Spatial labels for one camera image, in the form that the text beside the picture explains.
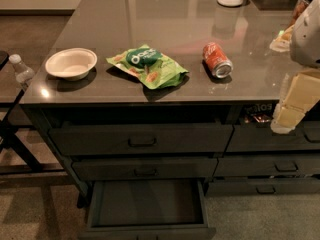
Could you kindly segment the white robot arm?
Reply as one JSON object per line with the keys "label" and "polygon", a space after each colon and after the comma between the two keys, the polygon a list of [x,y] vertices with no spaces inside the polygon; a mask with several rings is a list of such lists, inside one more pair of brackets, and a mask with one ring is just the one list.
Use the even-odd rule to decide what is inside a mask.
{"label": "white robot arm", "polygon": [[283,79],[271,122],[277,134],[294,130],[320,100],[320,0],[313,0],[298,17],[289,47],[291,59],[303,70]]}

